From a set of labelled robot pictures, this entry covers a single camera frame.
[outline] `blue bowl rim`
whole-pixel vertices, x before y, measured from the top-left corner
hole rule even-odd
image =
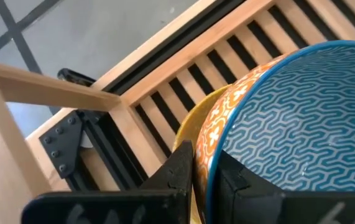
[[[355,47],[355,40],[334,40],[334,41],[329,41],[329,42],[323,42],[320,44],[316,45],[311,45],[308,47],[305,47],[303,49],[300,49],[296,51],[295,53],[288,55],[285,59],[282,59],[279,63],[275,64],[271,69],[266,71],[263,76],[260,77],[260,79],[255,82],[255,84],[252,86],[252,88],[247,92],[247,94],[244,96],[244,98],[238,103],[237,107],[235,107],[234,111],[231,113],[230,118],[228,119],[225,127],[223,128],[223,131],[221,132],[220,139],[217,143],[216,149],[213,154],[213,161],[212,165],[209,170],[209,176],[208,176],[208,183],[206,186],[206,195],[205,195],[205,215],[206,215],[206,222],[210,224],[212,222],[211,220],[211,214],[212,214],[212,192],[213,192],[213,181],[214,181],[214,175],[216,172],[217,164],[219,161],[219,157],[221,154],[221,151],[223,150],[223,144],[222,142],[225,141],[227,137],[228,130],[231,129],[231,126],[234,124],[234,121],[238,115],[238,111],[242,109],[242,107],[246,104],[246,102],[249,100],[249,98],[259,89],[259,87],[275,72],[277,72],[280,68],[291,62],[292,60],[295,60],[296,58],[299,58],[303,55],[309,54],[315,50],[321,50],[325,49],[328,47]]]

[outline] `wooden rack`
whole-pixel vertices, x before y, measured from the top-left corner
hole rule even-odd
[[[74,108],[107,111],[151,176],[167,159],[184,117],[207,94],[281,54],[355,40],[355,0],[247,0],[122,95],[102,91],[212,3],[199,0],[91,87],[0,65],[0,223],[18,223],[38,194],[69,190],[39,137]],[[64,108],[24,141],[5,101]],[[118,190],[95,150],[81,157],[101,190]]]

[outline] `wavy pattern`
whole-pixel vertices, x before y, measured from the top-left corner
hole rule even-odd
[[[355,191],[355,47],[306,54],[270,76],[223,150],[286,190]]]

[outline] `bolt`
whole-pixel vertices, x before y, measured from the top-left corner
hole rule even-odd
[[[68,118],[68,124],[75,124],[75,118]]]
[[[50,137],[46,137],[44,141],[46,144],[50,144],[52,142],[52,139]]]
[[[67,165],[65,165],[65,164],[61,164],[61,165],[58,167],[58,170],[59,170],[60,172],[64,172],[66,169],[67,169]]]
[[[63,131],[64,131],[64,130],[63,130],[63,128],[61,128],[61,127],[55,129],[55,132],[56,132],[57,134],[62,134]]]
[[[50,153],[50,155],[52,155],[53,158],[57,158],[60,155],[59,151],[53,151]]]

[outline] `orange floral pattern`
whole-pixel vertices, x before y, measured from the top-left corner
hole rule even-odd
[[[205,198],[209,170],[213,161],[213,154],[218,145],[221,133],[235,107],[244,98],[253,84],[272,66],[284,59],[281,55],[273,61],[258,66],[247,75],[237,80],[232,87],[226,90],[214,104],[202,125],[198,135],[195,151],[196,190],[200,191],[201,198]]]

